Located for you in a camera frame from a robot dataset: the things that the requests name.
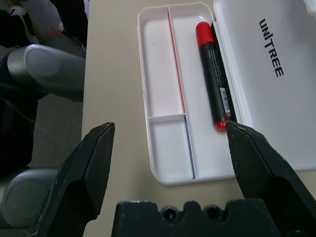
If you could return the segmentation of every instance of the red marker cap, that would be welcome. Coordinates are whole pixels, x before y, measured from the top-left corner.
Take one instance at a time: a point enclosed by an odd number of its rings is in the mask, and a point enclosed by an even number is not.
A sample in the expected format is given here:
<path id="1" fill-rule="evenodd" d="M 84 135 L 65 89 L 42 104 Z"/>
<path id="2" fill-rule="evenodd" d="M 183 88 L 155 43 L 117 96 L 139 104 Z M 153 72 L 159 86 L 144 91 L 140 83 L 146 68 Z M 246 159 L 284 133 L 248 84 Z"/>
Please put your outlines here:
<path id="1" fill-rule="evenodd" d="M 211 32 L 211 27 L 206 21 L 202 21 L 198 23 L 196 27 L 196 33 L 197 33 L 197 43 L 200 47 L 202 44 L 211 42 L 214 43 L 213 34 Z"/>
<path id="2" fill-rule="evenodd" d="M 226 124 L 230 122 L 230 120 L 224 120 L 214 123 L 216 130 L 225 132 L 226 131 Z"/>

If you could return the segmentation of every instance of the table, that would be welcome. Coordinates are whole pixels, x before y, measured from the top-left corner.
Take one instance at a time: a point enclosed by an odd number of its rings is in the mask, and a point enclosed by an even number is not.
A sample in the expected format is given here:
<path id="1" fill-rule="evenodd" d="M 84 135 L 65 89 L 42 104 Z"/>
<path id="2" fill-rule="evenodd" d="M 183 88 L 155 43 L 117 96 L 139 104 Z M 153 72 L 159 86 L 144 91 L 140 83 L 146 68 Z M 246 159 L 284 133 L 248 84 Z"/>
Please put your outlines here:
<path id="1" fill-rule="evenodd" d="M 123 200 L 151 200 L 161 209 L 182 210 L 188 200 L 203 208 L 221 208 L 230 199 L 242 198 L 235 178 L 164 186 L 153 177 L 147 135 L 139 62 L 137 16 L 149 6 L 192 0 L 91 0 L 89 12 L 82 136 L 105 122 L 115 122 L 108 189 L 97 220 L 88 223 L 85 237 L 110 237 L 116 204 Z M 211 8 L 213 0 L 204 1 Z M 316 172 L 300 173 L 316 197 Z"/>

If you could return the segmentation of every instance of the barcode label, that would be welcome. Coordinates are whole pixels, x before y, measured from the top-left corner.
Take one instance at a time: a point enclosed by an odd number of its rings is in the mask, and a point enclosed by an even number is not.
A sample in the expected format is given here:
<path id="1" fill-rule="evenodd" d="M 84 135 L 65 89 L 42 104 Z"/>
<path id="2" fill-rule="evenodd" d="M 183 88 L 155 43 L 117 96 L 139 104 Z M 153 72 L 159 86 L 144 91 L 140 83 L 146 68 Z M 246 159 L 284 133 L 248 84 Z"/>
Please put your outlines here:
<path id="1" fill-rule="evenodd" d="M 232 114 L 231 114 L 231 110 L 229 108 L 226 90 L 225 90 L 225 88 L 220 88 L 220 90 L 221 90 L 221 95 L 222 95 L 222 100 L 223 100 L 223 105 L 224 105 L 226 116 L 231 117 Z"/>

